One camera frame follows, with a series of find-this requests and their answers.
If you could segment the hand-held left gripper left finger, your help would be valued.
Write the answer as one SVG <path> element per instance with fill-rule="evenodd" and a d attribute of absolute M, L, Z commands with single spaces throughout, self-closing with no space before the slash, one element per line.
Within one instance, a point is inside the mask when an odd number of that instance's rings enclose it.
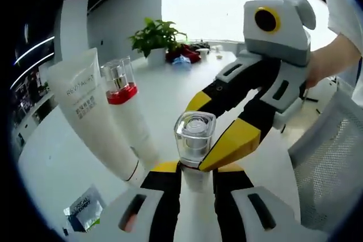
<path fill-rule="evenodd" d="M 100 217 L 101 241 L 174 241 L 180 213 L 179 161 L 154 167 L 140 187 L 117 197 Z"/>

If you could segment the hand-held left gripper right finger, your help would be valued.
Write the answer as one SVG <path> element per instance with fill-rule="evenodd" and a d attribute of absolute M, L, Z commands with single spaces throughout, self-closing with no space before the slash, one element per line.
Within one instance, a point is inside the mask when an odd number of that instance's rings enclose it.
<path fill-rule="evenodd" d="M 299 241 L 293 209 L 239 167 L 213 171 L 214 208 L 222 241 Z"/>

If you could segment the person's right hand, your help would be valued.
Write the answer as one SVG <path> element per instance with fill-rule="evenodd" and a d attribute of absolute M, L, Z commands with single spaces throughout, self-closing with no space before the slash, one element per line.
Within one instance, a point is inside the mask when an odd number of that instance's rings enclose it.
<path fill-rule="evenodd" d="M 360 57 L 361 53 L 354 43 L 339 34 L 331 43 L 310 54 L 306 88 L 312 88 L 322 79 L 355 65 Z"/>

